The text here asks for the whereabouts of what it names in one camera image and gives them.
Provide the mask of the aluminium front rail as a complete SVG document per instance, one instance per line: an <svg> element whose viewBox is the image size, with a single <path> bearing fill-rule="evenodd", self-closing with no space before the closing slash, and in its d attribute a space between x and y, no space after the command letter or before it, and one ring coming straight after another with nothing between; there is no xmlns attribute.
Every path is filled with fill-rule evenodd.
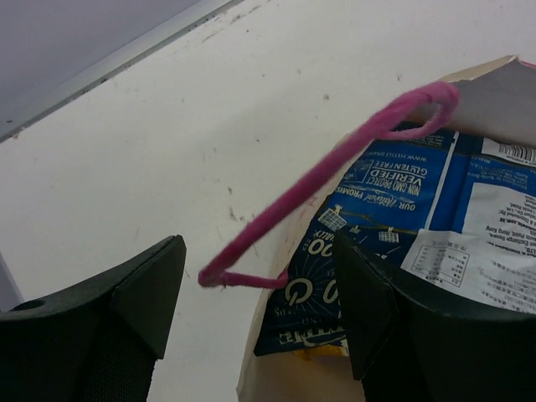
<svg viewBox="0 0 536 402"><path fill-rule="evenodd" d="M233 1L3 1L1 139L16 136Z"/></svg>

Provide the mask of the pink and cream paper bag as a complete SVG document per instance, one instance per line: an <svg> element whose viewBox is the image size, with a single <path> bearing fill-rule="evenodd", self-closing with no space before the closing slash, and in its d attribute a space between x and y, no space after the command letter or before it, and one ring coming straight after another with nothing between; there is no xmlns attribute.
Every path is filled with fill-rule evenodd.
<svg viewBox="0 0 536 402"><path fill-rule="evenodd" d="M480 64L407 92L346 136L203 268L204 287L261 289L237 396L241 401L368 401L346 354L320 348L258 356L267 302L284 288L307 227L344 173L376 141L412 141L447 129L535 151L535 67L515 56Z"/></svg>

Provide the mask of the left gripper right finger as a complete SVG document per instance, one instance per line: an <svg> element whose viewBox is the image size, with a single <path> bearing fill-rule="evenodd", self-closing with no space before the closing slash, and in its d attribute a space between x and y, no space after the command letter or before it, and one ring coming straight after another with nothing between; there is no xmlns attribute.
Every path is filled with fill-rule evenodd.
<svg viewBox="0 0 536 402"><path fill-rule="evenodd" d="M368 401L532 401L535 318L454 295L335 235L353 377Z"/></svg>

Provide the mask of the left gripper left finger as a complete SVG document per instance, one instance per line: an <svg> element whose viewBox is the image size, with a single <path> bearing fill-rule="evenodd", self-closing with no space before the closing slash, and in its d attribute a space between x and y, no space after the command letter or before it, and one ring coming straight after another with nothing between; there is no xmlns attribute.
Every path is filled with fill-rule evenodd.
<svg viewBox="0 0 536 402"><path fill-rule="evenodd" d="M145 401L163 359L186 245L130 260L1 314L3 401Z"/></svg>

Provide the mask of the dark blue chips bag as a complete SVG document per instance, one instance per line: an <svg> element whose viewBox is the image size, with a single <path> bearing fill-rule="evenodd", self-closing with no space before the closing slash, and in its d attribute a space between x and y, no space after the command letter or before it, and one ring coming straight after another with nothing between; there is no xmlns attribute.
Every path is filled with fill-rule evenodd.
<svg viewBox="0 0 536 402"><path fill-rule="evenodd" d="M535 311L535 151L441 129L376 141L313 215L266 305L258 356L346 354L337 231L429 283L512 311Z"/></svg>

